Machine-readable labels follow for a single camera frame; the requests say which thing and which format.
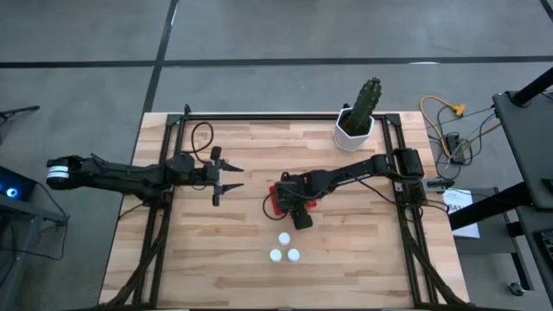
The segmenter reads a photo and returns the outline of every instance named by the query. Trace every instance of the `blue light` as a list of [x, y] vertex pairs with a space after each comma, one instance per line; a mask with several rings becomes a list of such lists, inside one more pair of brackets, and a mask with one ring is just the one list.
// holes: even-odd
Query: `blue light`
[[8, 191], [6, 191], [6, 194], [8, 195], [9, 198], [15, 198], [17, 196], [17, 189], [10, 188], [8, 189]]

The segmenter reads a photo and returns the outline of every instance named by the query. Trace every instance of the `white pot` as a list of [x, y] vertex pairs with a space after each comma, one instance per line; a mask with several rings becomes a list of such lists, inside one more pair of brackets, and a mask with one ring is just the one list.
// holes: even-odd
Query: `white pot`
[[374, 126], [374, 118], [371, 117], [371, 127], [369, 128], [369, 132], [366, 133], [366, 135], [361, 136], [349, 136], [339, 125], [338, 122], [342, 118], [342, 115], [346, 111], [350, 111], [353, 108], [345, 108], [340, 111], [340, 115], [338, 116], [338, 119], [336, 120], [336, 125], [334, 126], [334, 142], [336, 143], [336, 146], [342, 150], [354, 152], [357, 150], [363, 142], [369, 138], [372, 132], [372, 127]]

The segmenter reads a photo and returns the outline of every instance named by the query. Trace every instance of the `potted cactus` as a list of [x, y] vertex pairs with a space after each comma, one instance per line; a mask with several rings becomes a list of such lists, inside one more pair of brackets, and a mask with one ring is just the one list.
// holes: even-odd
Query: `potted cactus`
[[382, 95], [381, 90], [380, 79], [368, 80], [359, 91], [353, 108], [345, 105], [340, 111], [334, 126], [334, 141], [338, 148], [353, 152], [371, 135], [374, 125], [371, 115]]

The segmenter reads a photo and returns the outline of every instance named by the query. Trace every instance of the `label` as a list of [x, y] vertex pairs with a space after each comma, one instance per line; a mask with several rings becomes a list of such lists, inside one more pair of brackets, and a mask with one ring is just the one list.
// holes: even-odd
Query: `label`
[[69, 178], [69, 173], [64, 172], [50, 172], [46, 176], [46, 178], [53, 178], [53, 177], [60, 177], [60, 178]]
[[48, 170], [48, 172], [68, 172], [69, 168], [64, 166], [54, 166]]

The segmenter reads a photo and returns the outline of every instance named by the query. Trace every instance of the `red part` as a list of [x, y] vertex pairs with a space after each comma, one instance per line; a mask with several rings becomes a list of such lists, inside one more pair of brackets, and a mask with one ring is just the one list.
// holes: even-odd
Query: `red part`
[[[275, 200], [275, 186], [269, 186], [269, 193], [271, 194], [270, 195], [270, 203], [273, 205], [273, 212], [275, 213], [276, 216], [281, 216], [283, 213], [278, 210], [278, 207], [277, 207], [277, 201]], [[311, 208], [314, 208], [314, 207], [317, 207], [317, 201], [316, 200], [311, 200], [309, 201], [305, 207], [309, 210]]]

